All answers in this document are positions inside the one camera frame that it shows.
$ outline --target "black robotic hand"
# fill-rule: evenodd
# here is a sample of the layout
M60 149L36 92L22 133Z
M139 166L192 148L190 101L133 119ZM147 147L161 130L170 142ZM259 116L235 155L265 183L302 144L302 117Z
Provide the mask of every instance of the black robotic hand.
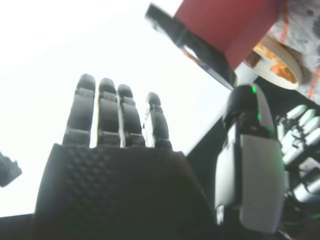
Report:
M97 147L89 148L95 79L80 78L63 144L39 188L32 239L214 239L217 225L187 159L173 152L155 93L142 135L133 94L107 78L98 97Z

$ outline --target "patterned cloth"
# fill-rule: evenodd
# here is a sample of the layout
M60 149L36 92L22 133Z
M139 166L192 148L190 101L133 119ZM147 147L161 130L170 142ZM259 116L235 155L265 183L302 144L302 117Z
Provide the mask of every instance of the patterned cloth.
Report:
M288 46L301 65L297 91L320 105L320 0L282 0L268 35Z

